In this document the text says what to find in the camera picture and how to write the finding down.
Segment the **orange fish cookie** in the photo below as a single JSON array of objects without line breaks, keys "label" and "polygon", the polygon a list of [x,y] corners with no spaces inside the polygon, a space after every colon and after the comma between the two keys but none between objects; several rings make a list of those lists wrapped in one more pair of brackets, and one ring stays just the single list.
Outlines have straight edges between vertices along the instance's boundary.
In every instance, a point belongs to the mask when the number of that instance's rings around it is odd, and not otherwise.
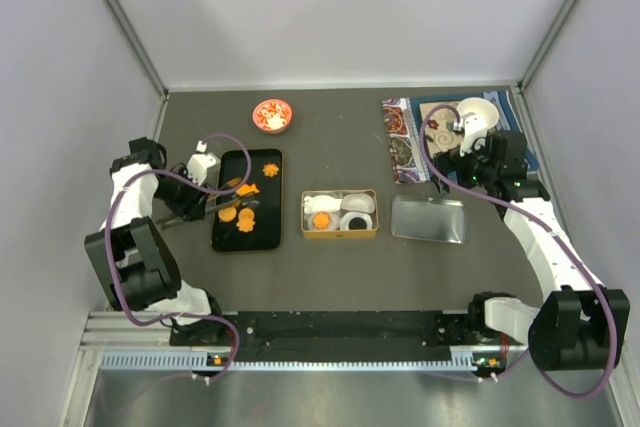
[{"label": "orange fish cookie", "polygon": [[259,194],[259,193],[260,193],[260,189],[257,187],[256,184],[245,183],[236,190],[236,194],[241,197]]}]

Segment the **orange figure cookie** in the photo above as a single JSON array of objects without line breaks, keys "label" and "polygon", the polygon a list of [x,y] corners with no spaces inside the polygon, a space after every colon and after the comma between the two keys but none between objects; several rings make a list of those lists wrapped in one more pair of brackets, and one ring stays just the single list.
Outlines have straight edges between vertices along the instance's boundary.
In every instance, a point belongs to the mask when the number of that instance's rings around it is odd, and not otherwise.
[{"label": "orange figure cookie", "polygon": [[242,233],[254,230],[255,212],[251,208],[243,208],[238,212],[236,227]]}]

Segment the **silver tin lid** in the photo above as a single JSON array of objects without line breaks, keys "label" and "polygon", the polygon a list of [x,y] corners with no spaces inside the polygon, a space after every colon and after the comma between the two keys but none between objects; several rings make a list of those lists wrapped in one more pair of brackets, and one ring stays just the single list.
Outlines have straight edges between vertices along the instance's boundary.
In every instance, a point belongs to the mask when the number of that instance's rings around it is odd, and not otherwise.
[{"label": "silver tin lid", "polygon": [[411,240],[463,244],[467,240],[461,201],[398,195],[392,201],[391,234]]}]

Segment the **black round cookie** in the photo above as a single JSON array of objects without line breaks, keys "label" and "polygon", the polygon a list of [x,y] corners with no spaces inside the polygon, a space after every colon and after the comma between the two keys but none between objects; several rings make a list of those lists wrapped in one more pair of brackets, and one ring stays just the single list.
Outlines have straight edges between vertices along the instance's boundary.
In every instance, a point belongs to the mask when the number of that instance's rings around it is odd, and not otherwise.
[{"label": "black round cookie", "polygon": [[351,218],[347,226],[349,230],[366,230],[368,228],[368,221],[364,217],[357,216]]}]

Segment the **orange star flower cookie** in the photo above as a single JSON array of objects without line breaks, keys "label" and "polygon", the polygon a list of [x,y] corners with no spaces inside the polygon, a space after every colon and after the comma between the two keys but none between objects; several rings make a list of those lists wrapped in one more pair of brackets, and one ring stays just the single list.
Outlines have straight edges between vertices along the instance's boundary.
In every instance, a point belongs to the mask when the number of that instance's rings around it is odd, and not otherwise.
[{"label": "orange star flower cookie", "polygon": [[310,228],[314,231],[327,231],[334,229],[334,220],[328,212],[318,212],[310,218]]}]

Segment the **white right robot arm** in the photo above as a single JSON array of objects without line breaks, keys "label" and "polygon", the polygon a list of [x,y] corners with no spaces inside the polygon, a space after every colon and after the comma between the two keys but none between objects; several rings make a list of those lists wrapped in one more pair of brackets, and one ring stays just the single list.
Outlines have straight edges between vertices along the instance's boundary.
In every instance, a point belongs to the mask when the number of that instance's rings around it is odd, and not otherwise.
[{"label": "white right robot arm", "polygon": [[581,263],[560,227],[550,196],[528,177],[523,133],[499,130],[433,160],[436,185],[485,189],[485,198],[520,243],[545,301],[541,308],[510,294],[475,295],[466,321],[469,335],[487,343],[501,332],[528,346],[542,371],[617,366],[630,312],[620,289],[608,289]]}]

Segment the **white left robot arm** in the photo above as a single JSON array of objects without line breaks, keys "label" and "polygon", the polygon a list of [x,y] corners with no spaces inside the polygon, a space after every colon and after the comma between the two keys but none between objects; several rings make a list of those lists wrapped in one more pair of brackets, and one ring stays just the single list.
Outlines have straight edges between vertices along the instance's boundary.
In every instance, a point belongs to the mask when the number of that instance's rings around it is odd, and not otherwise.
[{"label": "white left robot arm", "polygon": [[208,177],[221,161],[206,140],[180,167],[170,169],[167,161],[166,148],[157,141],[130,141],[128,155],[111,165],[109,211],[100,229],[85,238],[85,252],[110,306],[132,324],[159,323],[187,342],[234,340],[236,330],[215,298],[183,280],[152,216],[155,201],[161,201],[179,221],[201,220],[209,200],[235,196],[249,177],[211,187]]}]

